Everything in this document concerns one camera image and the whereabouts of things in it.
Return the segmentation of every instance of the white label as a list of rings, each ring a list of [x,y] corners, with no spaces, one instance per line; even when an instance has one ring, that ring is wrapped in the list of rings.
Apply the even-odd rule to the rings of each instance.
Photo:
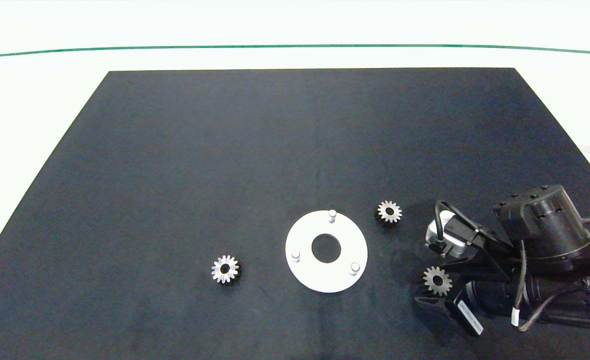
[[[473,312],[470,311],[468,305],[466,305],[466,302],[463,300],[459,301],[457,303],[457,307],[459,308],[459,310],[461,310],[461,313],[464,314],[464,317],[466,317],[466,320],[470,323],[473,329],[477,331],[477,335],[481,335],[482,331],[484,331],[484,327],[479,322],[475,314],[473,314]]]

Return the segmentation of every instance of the black cable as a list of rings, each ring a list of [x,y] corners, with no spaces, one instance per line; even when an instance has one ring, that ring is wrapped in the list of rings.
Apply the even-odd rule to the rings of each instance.
[[[435,224],[437,226],[437,239],[438,240],[443,241],[443,239],[444,239],[443,224],[441,223],[441,217],[439,216],[439,214],[440,214],[439,208],[440,207],[444,207],[444,208],[450,210],[451,212],[453,212],[455,215],[457,215],[461,219],[461,221],[464,224],[466,224],[466,226],[468,226],[472,230],[477,231],[480,235],[482,235],[486,239],[489,239],[492,242],[495,242],[496,244],[498,244],[499,246],[501,246],[502,248],[504,248],[506,250],[511,251],[513,249],[512,245],[507,244],[504,241],[501,241],[501,239],[499,239],[495,235],[487,232],[481,226],[477,226],[477,224],[473,223],[473,221],[471,219],[469,219],[468,216],[464,215],[463,212],[461,212],[459,209],[457,209],[456,207],[451,205],[449,202],[444,201],[444,200],[437,200],[435,202],[435,207],[434,207]]]

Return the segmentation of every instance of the white floor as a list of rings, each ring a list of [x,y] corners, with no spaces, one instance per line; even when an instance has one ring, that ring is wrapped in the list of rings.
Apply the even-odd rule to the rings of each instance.
[[[590,50],[590,2],[0,2],[0,54],[105,46]],[[98,50],[0,57],[0,232],[110,70],[516,68],[590,161],[590,54],[502,48]]]

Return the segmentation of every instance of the metal gear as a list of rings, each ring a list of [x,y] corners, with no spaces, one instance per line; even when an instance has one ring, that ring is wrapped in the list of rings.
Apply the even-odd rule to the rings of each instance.
[[[453,281],[450,280],[450,276],[443,269],[440,269],[439,266],[427,268],[423,273],[425,274],[423,279],[426,281],[424,285],[436,296],[446,296],[450,288],[453,287]],[[434,280],[435,277],[441,279],[441,285],[437,285]]]
[[[382,201],[377,207],[379,221],[384,224],[395,224],[402,217],[402,210],[396,202]]]
[[[213,271],[210,273],[213,275],[213,280],[227,285],[239,279],[241,269],[235,257],[223,255],[218,257],[214,264],[215,266],[211,268]]]

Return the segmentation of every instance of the green line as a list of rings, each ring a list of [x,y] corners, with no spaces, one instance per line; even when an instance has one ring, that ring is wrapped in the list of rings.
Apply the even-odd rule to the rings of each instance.
[[[327,43],[327,44],[292,44],[292,45],[161,45],[161,46],[106,46],[55,48],[52,50],[23,51],[0,54],[0,57],[16,55],[32,55],[45,53],[66,53],[69,51],[98,50],[157,50],[157,49],[274,49],[274,48],[479,48],[508,50],[558,51],[561,53],[590,54],[590,50],[574,50],[572,48],[510,46],[510,45],[467,45],[456,43]]]

